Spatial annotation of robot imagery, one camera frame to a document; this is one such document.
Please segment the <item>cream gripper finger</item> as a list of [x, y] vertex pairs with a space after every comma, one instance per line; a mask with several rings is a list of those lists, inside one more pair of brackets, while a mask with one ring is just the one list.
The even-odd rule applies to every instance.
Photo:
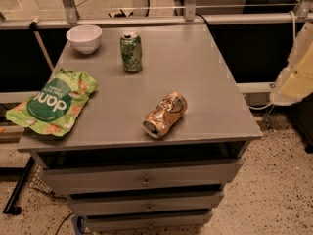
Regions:
[[290, 106], [313, 93], [313, 23], [306, 22], [295, 38], [288, 64], [275, 81], [269, 99], [277, 106]]

